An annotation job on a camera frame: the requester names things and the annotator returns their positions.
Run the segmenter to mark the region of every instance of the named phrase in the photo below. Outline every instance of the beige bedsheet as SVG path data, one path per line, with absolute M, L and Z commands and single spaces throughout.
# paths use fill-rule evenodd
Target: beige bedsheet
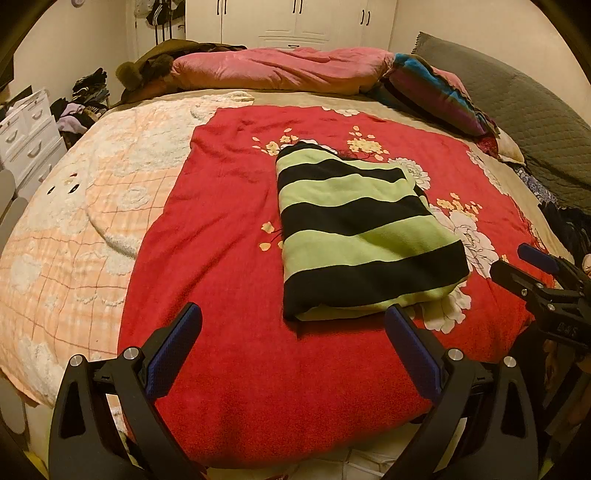
M 441 132 L 367 98 L 297 92 L 204 90 L 109 112 L 39 188 L 0 258 L 0 367 L 17 388 L 52 405 L 72 355 L 115 355 L 137 251 L 189 153 L 193 128 L 218 107 L 252 101 L 352 109 Z M 466 143 L 548 250 L 568 258 L 517 175 Z

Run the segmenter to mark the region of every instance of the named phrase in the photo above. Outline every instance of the blue gripper pad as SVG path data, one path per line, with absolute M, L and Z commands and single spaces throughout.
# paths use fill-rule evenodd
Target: blue gripper pad
M 145 392 L 149 399 L 153 401 L 168 395 L 195 340 L 201 333 L 202 324 L 201 309 L 193 303 L 173 327 L 148 365 Z
M 550 275 L 558 274 L 559 270 L 556 260 L 544 252 L 540 252 L 537 248 L 534 248 L 531 245 L 521 244 L 517 247 L 517 255 L 520 259 Z
M 441 396 L 441 370 L 405 317 L 395 306 L 386 310 L 386 334 L 419 395 L 435 403 Z

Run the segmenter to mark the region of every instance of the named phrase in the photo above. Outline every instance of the green and black striped cloth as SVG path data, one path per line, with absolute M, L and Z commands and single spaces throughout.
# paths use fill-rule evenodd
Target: green and black striped cloth
M 284 316 L 361 317 L 437 300 L 466 279 L 461 240 L 397 163 L 339 158 L 298 142 L 277 156 Z

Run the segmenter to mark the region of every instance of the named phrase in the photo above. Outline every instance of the red blanket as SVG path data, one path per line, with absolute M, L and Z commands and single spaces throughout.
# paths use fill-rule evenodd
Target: red blanket
M 119 350 L 141 345 L 185 302 L 201 306 L 201 336 L 157 407 L 189 456 L 205 465 L 300 459 L 429 407 L 380 317 L 297 325 L 282 319 L 275 177 L 282 144 L 315 140 L 368 161 L 398 158 L 413 173 L 440 222 L 462 238 L 472 269 L 452 295 L 415 309 L 417 324 L 439 330 L 444 345 L 498 361 L 528 323 L 523 302 L 488 272 L 505 256 L 534 273 L 518 259 L 517 246 L 535 240 L 480 159 L 453 138 L 356 113 L 218 110 L 195 129 L 164 213 L 145 236 Z

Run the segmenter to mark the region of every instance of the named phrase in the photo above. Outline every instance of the wall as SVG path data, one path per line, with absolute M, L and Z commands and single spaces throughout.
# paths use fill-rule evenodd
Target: wall
M 57 0 L 27 34 L 14 54 L 15 79 L 9 93 L 29 85 L 46 87 L 50 102 L 72 97 L 79 78 L 102 67 L 108 74 L 111 102 L 123 91 L 115 69 L 129 58 L 124 0 L 86 0 L 74 8 L 70 0 Z
M 521 70 L 591 124 L 591 85 L 560 34 L 530 0 L 398 0 L 390 50 L 409 53 L 419 31 Z

